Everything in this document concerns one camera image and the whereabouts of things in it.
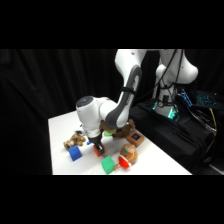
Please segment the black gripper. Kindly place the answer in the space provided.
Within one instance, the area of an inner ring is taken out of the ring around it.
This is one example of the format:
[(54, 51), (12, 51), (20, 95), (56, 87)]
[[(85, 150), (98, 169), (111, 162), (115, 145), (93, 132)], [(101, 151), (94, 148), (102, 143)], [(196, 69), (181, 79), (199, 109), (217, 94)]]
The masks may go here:
[(102, 134), (96, 135), (96, 136), (91, 136), (89, 138), (89, 141), (91, 143), (93, 143), (96, 146), (96, 150), (99, 153), (100, 151), (100, 147), (102, 147), (101, 149), (101, 155), (103, 155), (105, 153), (105, 146), (102, 144)]

